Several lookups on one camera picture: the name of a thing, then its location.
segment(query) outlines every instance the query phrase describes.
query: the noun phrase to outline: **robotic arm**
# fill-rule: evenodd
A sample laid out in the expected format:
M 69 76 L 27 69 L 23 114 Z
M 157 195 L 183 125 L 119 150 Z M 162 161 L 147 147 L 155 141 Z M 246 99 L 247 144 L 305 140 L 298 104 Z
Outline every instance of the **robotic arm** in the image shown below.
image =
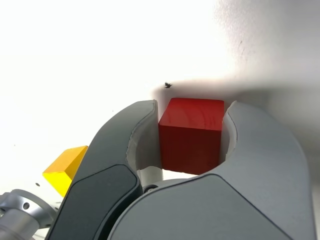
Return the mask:
M 94 137 L 46 239 L 316 239 L 308 166 L 289 130 L 234 102 L 221 152 L 199 176 L 153 177 L 144 170 L 161 170 L 157 102 L 134 103 Z

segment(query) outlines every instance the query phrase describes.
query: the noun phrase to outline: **small black speck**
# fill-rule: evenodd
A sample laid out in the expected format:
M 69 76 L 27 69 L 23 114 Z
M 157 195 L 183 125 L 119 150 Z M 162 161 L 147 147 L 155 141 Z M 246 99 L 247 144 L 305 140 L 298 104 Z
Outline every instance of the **small black speck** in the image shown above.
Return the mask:
M 170 83 L 167 83 L 167 82 L 164 83 L 165 89 L 169 89 L 169 88 L 171 88 L 171 86 L 172 86 L 172 84 L 170 84 Z

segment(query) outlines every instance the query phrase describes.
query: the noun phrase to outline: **red cube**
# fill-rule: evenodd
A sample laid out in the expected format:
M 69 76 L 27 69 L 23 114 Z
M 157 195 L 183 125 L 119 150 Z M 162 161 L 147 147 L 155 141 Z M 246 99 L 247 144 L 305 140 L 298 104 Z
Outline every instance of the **red cube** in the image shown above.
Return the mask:
M 224 102 L 172 98 L 159 122 L 163 169 L 203 174 L 219 164 Z

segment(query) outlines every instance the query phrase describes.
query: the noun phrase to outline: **silver metal cylinder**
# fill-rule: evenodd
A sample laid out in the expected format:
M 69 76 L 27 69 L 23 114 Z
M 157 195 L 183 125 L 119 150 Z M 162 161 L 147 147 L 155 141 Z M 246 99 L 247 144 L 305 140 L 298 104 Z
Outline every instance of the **silver metal cylinder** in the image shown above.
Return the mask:
M 0 240 L 30 240 L 38 229 L 48 228 L 57 212 L 41 198 L 15 189 L 0 195 Z
M 0 218 L 0 229 L 5 230 L 0 240 L 14 238 L 29 240 L 39 229 L 39 223 L 28 213 L 17 209 L 10 209 Z
M 160 182 L 164 179 L 162 169 L 156 166 L 148 166 L 145 169 L 137 170 L 136 173 L 140 178 L 142 187 Z

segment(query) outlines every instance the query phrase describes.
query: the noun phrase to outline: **yellow wooden block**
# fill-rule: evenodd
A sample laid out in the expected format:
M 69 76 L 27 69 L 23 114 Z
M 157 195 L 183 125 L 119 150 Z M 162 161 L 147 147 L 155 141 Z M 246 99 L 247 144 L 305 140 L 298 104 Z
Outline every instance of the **yellow wooden block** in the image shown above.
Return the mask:
M 44 178 L 64 197 L 84 158 L 88 146 L 65 150 L 43 173 Z

